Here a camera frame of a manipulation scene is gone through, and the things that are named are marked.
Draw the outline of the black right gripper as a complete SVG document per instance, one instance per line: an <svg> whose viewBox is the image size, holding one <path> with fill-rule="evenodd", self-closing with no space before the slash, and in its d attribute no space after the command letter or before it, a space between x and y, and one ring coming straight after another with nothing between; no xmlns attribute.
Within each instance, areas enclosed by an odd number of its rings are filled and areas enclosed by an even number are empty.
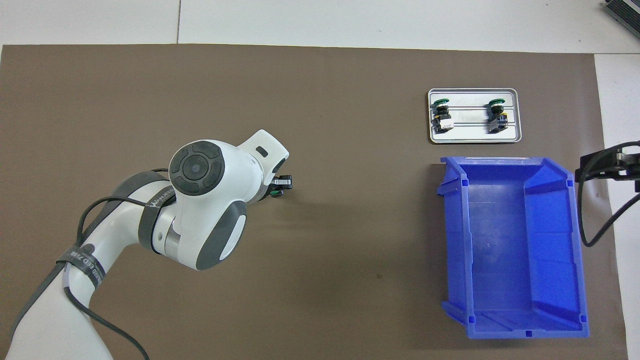
<svg viewBox="0 0 640 360"><path fill-rule="evenodd" d="M640 153L601 150L583 155L574 177L578 182L596 179L630 181L634 182L635 193L640 193Z"/></svg>

